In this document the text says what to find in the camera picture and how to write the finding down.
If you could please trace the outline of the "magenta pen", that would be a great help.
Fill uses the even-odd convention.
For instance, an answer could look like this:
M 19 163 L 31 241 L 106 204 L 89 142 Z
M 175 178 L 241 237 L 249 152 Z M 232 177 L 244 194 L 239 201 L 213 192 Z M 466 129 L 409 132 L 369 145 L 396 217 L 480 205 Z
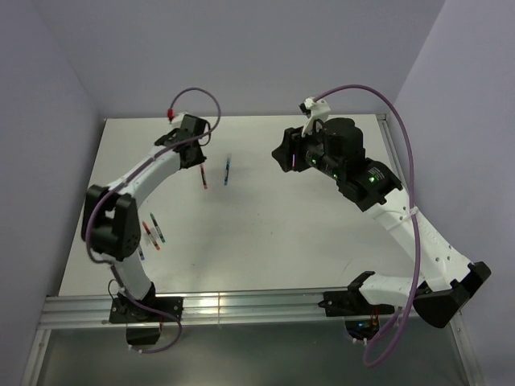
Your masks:
M 205 173 L 204 164 L 200 164 L 200 176 L 201 176 L 201 181 L 202 181 L 203 189 L 207 190 L 208 189 L 208 182 L 207 182 L 207 177 L 206 177 L 206 173 Z

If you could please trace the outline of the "light blue pen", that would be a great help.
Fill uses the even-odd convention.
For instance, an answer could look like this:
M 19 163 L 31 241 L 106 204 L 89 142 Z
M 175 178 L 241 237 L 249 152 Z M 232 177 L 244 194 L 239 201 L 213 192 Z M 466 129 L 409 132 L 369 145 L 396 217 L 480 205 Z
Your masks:
M 225 160 L 225 175 L 224 175 L 224 186 L 229 184 L 229 172 L 231 167 L 232 155 L 228 154 Z

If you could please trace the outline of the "green capped pen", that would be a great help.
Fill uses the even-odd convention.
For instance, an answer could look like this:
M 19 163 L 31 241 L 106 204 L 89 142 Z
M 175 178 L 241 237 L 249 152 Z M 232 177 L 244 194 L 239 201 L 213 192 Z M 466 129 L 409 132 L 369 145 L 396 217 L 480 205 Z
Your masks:
M 155 228 L 156 232 L 158 233 L 159 239 L 161 240 L 162 243 L 165 243 L 166 240 L 164 238 L 164 235 L 162 233 L 162 230 L 161 230 L 161 228 L 160 228 L 160 226 L 158 224 L 158 221 L 157 221 L 155 215 L 153 213 L 150 213 L 150 218 L 151 218 L 151 221 L 152 221 L 152 223 L 154 225 L 154 228 Z

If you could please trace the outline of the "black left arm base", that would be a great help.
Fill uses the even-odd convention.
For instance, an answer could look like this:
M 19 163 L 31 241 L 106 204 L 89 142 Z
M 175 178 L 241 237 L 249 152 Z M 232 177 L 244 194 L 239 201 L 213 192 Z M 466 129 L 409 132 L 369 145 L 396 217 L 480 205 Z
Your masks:
M 181 297 L 157 297 L 151 306 L 136 306 L 122 296 L 112 300 L 108 322 L 126 326 L 126 342 L 131 349 L 145 354 L 165 351 L 180 340 L 184 299 Z M 177 335 L 167 344 L 158 347 L 163 327 L 173 322 L 178 327 Z

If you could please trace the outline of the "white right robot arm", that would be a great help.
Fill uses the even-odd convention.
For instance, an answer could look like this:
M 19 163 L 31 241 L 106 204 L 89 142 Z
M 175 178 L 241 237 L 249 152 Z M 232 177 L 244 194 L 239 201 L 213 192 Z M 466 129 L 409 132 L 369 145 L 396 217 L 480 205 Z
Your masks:
M 336 183 L 339 193 L 381 225 L 414 262 L 416 276 L 384 276 L 366 271 L 347 287 L 347 314 L 378 306 L 390 313 L 407 306 L 429 325 L 445 327 L 490 278 L 483 262 L 454 249 L 411 203 L 411 195 L 383 162 L 366 156 L 361 129 L 350 118 L 315 120 L 309 134 L 285 129 L 271 155 L 285 172 L 317 170 Z

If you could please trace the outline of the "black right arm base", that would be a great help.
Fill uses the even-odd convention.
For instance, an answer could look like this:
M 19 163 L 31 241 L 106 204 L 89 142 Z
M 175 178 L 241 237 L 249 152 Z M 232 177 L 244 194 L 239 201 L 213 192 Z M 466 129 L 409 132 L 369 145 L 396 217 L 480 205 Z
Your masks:
M 369 341 L 380 330 L 380 317 L 392 315 L 395 308 L 389 305 L 370 305 L 359 293 L 348 290 L 326 291 L 317 306 L 328 318 L 350 318 L 345 328 L 351 340 Z

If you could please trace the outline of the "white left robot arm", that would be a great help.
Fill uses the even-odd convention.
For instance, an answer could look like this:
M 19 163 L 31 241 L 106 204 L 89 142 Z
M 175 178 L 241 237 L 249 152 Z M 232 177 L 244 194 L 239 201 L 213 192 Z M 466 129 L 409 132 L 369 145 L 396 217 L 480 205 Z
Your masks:
M 81 238 L 89 259 L 109 266 L 128 312 L 138 321 L 153 318 L 157 310 L 155 285 L 138 255 L 138 209 L 166 179 L 206 160 L 200 139 L 212 131 L 208 121 L 188 113 L 173 118 L 171 127 L 142 161 L 108 185 L 93 184 L 84 199 Z

